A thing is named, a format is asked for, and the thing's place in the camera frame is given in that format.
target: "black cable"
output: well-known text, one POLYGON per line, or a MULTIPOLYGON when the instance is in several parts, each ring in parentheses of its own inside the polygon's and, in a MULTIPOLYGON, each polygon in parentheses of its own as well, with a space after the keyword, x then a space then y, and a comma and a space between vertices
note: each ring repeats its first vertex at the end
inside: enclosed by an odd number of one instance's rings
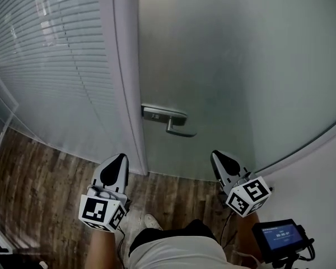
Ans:
POLYGON ((230 214, 226 218, 225 224, 223 226, 222 234, 220 235, 220 245, 222 245, 222 239, 223 239, 224 229, 225 229, 226 225, 228 224, 229 218, 233 215, 233 213, 234 213, 234 211, 230 212, 230 214))
POLYGON ((315 259, 315 249, 314 249, 314 247, 312 247, 312 245, 309 245, 309 246, 307 246, 307 250, 309 251, 310 258, 306 258, 304 256, 300 256, 299 260, 312 261, 312 260, 315 259))
POLYGON ((118 256, 118 259, 119 259, 119 261, 121 262, 121 264, 122 264, 122 266, 124 268, 124 263, 123 263, 123 259, 122 259, 121 255, 120 255, 120 251, 121 251, 121 248, 122 248, 123 240, 125 238, 125 234, 124 234, 124 232, 123 232, 123 230, 121 229, 120 226, 118 227, 118 230, 122 232, 123 238, 120 241, 120 243, 118 244, 118 247, 117 247, 117 256, 118 256))
POLYGON ((235 235, 237 234, 237 231, 233 234, 233 236, 229 239, 229 241, 224 245, 223 249, 229 245, 229 243, 234 239, 235 235))

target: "door handle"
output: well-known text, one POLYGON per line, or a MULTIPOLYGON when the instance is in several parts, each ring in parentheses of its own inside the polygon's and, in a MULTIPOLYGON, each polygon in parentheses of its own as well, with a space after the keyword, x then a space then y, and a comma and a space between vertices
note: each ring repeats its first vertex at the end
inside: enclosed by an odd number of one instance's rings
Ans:
POLYGON ((194 137, 197 133, 185 133, 173 128, 173 118, 170 117, 167 123, 166 132, 179 137, 194 137))
POLYGON ((171 109, 151 105, 142 105, 142 116, 146 120, 167 124, 166 132, 180 137, 194 137, 197 133, 186 133, 173 126, 184 126, 187 115, 171 109))

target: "white door frame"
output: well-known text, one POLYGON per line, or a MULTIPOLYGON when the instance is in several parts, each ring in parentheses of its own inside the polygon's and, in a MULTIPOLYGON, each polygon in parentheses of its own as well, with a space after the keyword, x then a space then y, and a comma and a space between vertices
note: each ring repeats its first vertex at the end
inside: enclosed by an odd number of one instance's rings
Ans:
POLYGON ((138 0, 99 0, 99 4, 119 114, 130 150, 138 155, 140 164, 139 169, 130 170, 146 175, 138 68, 138 0))

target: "window blind slat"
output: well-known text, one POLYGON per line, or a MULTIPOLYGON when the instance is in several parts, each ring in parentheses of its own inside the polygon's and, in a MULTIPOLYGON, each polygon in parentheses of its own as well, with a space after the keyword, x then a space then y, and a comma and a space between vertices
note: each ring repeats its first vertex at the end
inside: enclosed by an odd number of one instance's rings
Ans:
POLYGON ((118 111, 98 0, 0 0, 0 78, 24 121, 34 112, 79 120, 79 104, 89 120, 112 127, 118 111))

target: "leg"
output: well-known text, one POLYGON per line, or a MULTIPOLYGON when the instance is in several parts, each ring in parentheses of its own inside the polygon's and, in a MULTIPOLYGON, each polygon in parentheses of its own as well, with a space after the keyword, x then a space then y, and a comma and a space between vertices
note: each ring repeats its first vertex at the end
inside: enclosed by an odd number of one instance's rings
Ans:
POLYGON ((193 220, 190 224, 187 225, 186 228, 163 231, 161 227, 159 226, 159 223, 157 222, 157 220, 152 215, 146 215, 146 217, 144 218, 144 222, 146 223, 146 226, 147 227, 152 226, 153 228, 146 228, 137 235, 132 245, 130 246, 128 256, 130 256, 133 250, 135 250, 138 246, 141 246, 151 241, 168 238, 168 237, 206 236, 206 237, 212 238, 215 241, 217 241, 217 239, 214 237, 209 227, 204 225, 198 219, 193 220))
POLYGON ((184 230, 188 236, 205 236, 217 241, 210 228, 199 219, 193 220, 184 230))

